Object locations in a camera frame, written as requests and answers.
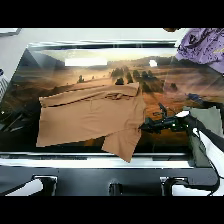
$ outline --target landscape print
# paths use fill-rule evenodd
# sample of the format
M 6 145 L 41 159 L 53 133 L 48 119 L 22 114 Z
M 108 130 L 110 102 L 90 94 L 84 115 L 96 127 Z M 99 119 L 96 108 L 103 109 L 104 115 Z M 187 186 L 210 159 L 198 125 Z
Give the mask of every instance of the landscape print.
M 35 146 L 40 116 L 39 97 L 66 91 L 139 82 L 147 105 L 146 117 L 153 120 L 161 118 L 154 116 L 155 112 L 159 112 L 159 102 L 167 107 L 169 115 L 181 111 L 183 106 L 201 108 L 202 100 L 223 102 L 222 76 L 204 67 L 175 64 L 175 53 L 173 48 L 27 49 L 1 104 L 4 113 L 0 114 L 0 124 L 5 139 L 7 136 L 15 138 L 14 142 L 5 141 L 5 144 Z M 107 64 L 66 66 L 67 59 L 75 58 L 104 58 Z M 75 146 L 102 144 L 103 138 L 72 143 Z M 164 130 L 161 134 L 142 133 L 138 145 L 155 150 L 156 146 L 187 144 L 185 132 Z

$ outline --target brown shirt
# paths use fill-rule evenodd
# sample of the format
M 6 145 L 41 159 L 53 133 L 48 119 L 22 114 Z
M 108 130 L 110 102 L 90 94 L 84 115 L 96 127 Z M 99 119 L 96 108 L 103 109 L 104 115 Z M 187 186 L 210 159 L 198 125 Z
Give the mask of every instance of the brown shirt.
M 145 120 L 139 83 L 65 92 L 40 103 L 37 146 L 106 136 L 102 149 L 130 162 Z

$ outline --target purple patterned fabric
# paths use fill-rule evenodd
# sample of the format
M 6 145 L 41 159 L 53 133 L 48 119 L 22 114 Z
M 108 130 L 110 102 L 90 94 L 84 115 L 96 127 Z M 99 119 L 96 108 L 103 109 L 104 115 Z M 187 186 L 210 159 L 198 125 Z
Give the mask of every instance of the purple patterned fabric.
M 224 28 L 191 28 L 177 51 L 178 60 L 208 64 L 224 74 Z

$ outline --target white floor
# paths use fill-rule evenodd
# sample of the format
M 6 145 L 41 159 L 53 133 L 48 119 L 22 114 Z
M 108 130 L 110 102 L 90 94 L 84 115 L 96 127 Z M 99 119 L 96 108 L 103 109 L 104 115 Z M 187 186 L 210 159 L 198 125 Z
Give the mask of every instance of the white floor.
M 23 28 L 19 35 L 0 37 L 0 68 L 11 79 L 28 43 L 77 40 L 179 39 L 183 29 L 162 28 Z

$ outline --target gray cloth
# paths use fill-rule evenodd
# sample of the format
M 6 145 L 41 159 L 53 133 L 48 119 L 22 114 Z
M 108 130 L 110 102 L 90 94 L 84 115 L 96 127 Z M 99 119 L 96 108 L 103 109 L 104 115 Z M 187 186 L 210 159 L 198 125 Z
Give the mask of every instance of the gray cloth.
M 220 110 L 215 106 L 209 109 L 184 107 L 183 110 L 189 110 L 191 115 L 201 121 L 207 129 L 223 137 Z M 190 144 L 192 146 L 196 167 L 211 167 L 207 157 L 205 157 L 199 149 L 199 147 L 201 147 L 201 149 L 205 151 L 205 147 L 203 144 L 200 144 L 199 139 L 197 137 L 190 136 Z

